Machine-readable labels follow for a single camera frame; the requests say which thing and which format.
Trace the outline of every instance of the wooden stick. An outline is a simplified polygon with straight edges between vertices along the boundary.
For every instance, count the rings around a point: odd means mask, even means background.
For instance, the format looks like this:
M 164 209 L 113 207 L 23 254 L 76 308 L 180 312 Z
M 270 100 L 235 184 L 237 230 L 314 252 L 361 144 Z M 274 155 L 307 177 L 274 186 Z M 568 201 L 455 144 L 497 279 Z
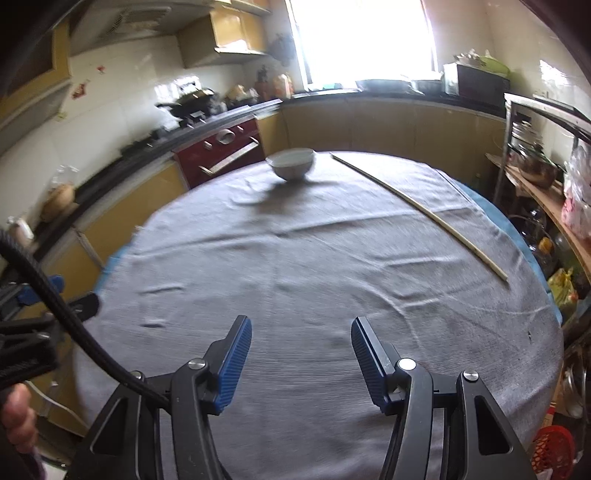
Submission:
M 474 245 L 472 242 L 470 242 L 465 236 L 463 236 L 460 232 L 458 232 L 454 227 L 452 227 L 449 223 L 447 223 L 441 217 L 438 217 L 437 215 L 435 215 L 435 213 L 433 213 L 431 210 L 428 210 L 426 207 L 424 207 L 423 205 L 418 203 L 416 200 L 410 198 L 408 195 L 406 195 L 405 193 L 401 192 L 398 189 L 395 189 L 391 185 L 388 185 L 386 182 L 374 177 L 372 174 L 367 173 L 365 170 L 362 170 L 361 168 L 347 162 L 346 160 L 343 160 L 342 158 L 336 156 L 334 153 L 331 153 L 330 156 L 333 157 L 336 161 L 342 163 L 343 165 L 346 165 L 349 168 L 351 168 L 352 170 L 355 170 L 357 173 L 361 173 L 361 175 L 372 180 L 373 182 L 377 183 L 378 185 L 381 185 L 389 192 L 402 198 L 402 200 L 409 203 L 410 205 L 415 207 L 420 212 L 423 212 L 431 220 L 433 220 L 436 224 L 443 227 L 450 234 L 452 234 L 454 237 L 456 237 L 461 243 L 463 243 L 468 248 L 468 250 L 470 250 L 473 254 L 475 254 L 485 265 L 487 265 L 494 273 L 496 273 L 501 280 L 508 283 L 509 280 L 508 280 L 507 274 L 505 272 L 503 272 L 496 263 L 494 263 L 482 250 L 480 250 L 476 245 Z

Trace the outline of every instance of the blue gripper pad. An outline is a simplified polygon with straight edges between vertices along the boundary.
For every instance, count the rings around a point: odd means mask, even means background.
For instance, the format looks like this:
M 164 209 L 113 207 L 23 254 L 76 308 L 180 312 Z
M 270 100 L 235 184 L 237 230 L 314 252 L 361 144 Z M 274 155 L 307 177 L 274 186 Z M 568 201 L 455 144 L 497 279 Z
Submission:
M 365 317 L 357 317 L 351 325 L 351 343 L 365 379 L 369 396 L 382 413 L 390 414 L 388 377 L 394 374 L 394 364 Z
M 242 368 L 246 362 L 246 356 L 251 347 L 252 322 L 244 315 L 240 315 L 234 321 L 228 335 L 224 340 L 213 342 L 204 359 L 210 366 L 214 382 L 209 400 L 209 413 L 219 415 L 232 401 Z
M 52 275 L 49 277 L 49 281 L 57 290 L 58 293 L 62 293 L 64 291 L 64 278 L 61 275 Z M 33 290 L 29 285 L 25 286 L 22 291 L 18 294 L 17 300 L 20 305 L 24 307 L 28 307 L 31 305 L 35 305 L 38 303 L 40 298 L 37 296 L 37 292 Z

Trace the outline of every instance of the window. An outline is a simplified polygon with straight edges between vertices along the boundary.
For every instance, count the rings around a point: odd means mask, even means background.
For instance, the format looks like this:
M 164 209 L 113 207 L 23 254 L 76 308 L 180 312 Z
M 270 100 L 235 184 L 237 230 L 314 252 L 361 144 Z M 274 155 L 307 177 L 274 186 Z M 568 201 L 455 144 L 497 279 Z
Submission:
M 434 70 L 421 0 L 291 0 L 291 6 L 314 86 Z

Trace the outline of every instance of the red oven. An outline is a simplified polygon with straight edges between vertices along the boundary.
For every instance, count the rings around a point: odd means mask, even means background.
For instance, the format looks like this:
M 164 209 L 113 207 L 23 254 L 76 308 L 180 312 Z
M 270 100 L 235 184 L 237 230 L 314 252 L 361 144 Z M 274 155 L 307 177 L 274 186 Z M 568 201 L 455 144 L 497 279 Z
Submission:
M 265 160 L 256 120 L 221 129 L 211 137 L 175 150 L 175 158 L 193 189 L 206 181 Z

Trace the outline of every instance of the wall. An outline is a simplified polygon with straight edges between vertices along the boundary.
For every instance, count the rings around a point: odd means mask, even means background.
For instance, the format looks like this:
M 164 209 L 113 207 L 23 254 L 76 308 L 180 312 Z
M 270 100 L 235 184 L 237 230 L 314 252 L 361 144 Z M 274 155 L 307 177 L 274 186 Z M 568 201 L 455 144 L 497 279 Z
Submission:
M 437 64 L 453 63 L 454 55 L 474 48 L 480 55 L 489 50 L 495 56 L 491 27 L 484 3 L 478 0 L 423 0 L 431 22 Z
M 431 22 L 437 63 L 443 69 L 445 63 L 454 61 L 453 56 L 474 48 L 483 54 L 486 50 L 495 55 L 491 28 L 486 17 L 485 5 L 478 0 L 423 0 L 427 17 Z M 273 14 L 265 17 L 265 29 L 269 43 L 277 34 L 291 35 L 290 13 L 285 0 L 271 0 Z M 284 73 L 290 75 L 296 91 L 304 90 L 304 81 L 297 60 L 287 66 L 271 57 L 255 60 L 244 66 L 246 85 L 256 81 L 256 71 L 262 65 L 269 69 L 269 78 Z
M 278 34 L 291 35 L 290 11 L 288 10 L 286 0 L 270 0 L 269 5 L 273 13 L 264 17 L 263 23 L 267 34 L 267 42 L 270 45 Z M 257 71 L 265 65 L 269 72 L 269 80 L 280 73 L 287 73 L 296 92 L 304 90 L 303 74 L 300 70 L 300 64 L 297 59 L 283 66 L 278 60 L 272 57 L 264 57 L 244 64 L 245 85 L 252 87 L 256 82 Z
M 519 0 L 483 0 L 495 54 L 511 70 L 514 93 L 534 93 L 575 106 L 591 118 L 591 86 L 556 35 Z M 552 122 L 533 116 L 554 161 L 568 159 L 573 137 Z
M 225 93 L 243 83 L 241 66 L 184 69 L 176 37 L 156 37 L 97 48 L 70 59 L 72 91 L 61 114 L 29 133 L 0 158 L 0 225 L 33 207 L 59 165 L 80 170 L 78 183 L 119 156 L 119 149 L 174 118 L 154 106 L 154 88 L 196 75 Z M 104 67 L 101 73 L 97 67 Z M 86 94 L 72 93 L 86 84 Z

